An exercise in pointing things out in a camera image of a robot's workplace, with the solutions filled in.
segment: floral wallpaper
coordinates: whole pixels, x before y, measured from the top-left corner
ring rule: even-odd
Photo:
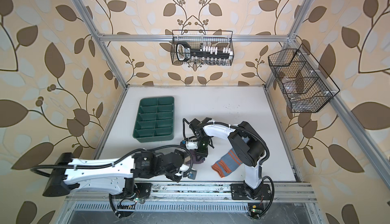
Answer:
[[[331,105],[291,113],[270,88],[303,181],[310,182],[329,224],[388,223],[390,192]]]
[[[315,0],[298,32],[390,158],[390,0]]]
[[[0,0],[0,17],[2,222],[53,223],[64,198],[29,168],[90,158],[122,89],[70,0]]]
[[[237,42],[232,66],[173,65],[168,42],[111,42],[111,54],[129,85],[262,85],[271,72],[267,56],[277,42]]]
[[[285,35],[303,0],[83,0],[101,33],[231,30]]]

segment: green tray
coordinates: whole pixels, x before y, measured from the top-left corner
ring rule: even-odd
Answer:
[[[133,137],[141,143],[172,140],[174,109],[172,96],[141,99]]]

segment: black cable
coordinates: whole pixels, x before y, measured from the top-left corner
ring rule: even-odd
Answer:
[[[214,125],[214,124],[219,124],[219,125],[223,125],[225,127],[229,127],[231,129],[237,129],[237,130],[243,131],[243,132],[251,135],[253,138],[257,139],[258,141],[260,141],[261,145],[263,146],[263,148],[266,152],[266,156],[260,160],[259,165],[262,165],[262,163],[265,162],[270,157],[270,150],[268,149],[264,140],[260,136],[257,137],[255,134],[253,134],[252,132],[250,132],[249,130],[247,130],[243,127],[238,127],[238,126],[234,126],[234,125],[229,126],[229,124],[225,124],[225,123],[221,123],[221,122],[208,122],[208,123],[201,125],[200,128],[203,128],[203,127],[208,126],[208,125]]]

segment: black wire basket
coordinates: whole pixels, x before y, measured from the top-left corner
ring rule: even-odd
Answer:
[[[314,56],[318,69],[309,64],[306,51],[301,45],[268,56],[271,71],[292,113],[316,113],[340,91]],[[330,79],[337,89],[327,86],[319,74]]]
[[[172,64],[231,66],[232,35],[227,30],[173,30]]]

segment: sock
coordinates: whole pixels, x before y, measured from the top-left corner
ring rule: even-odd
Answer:
[[[234,172],[241,164],[242,162],[232,148],[226,155],[222,156],[220,160],[214,163],[211,168],[223,178]]]

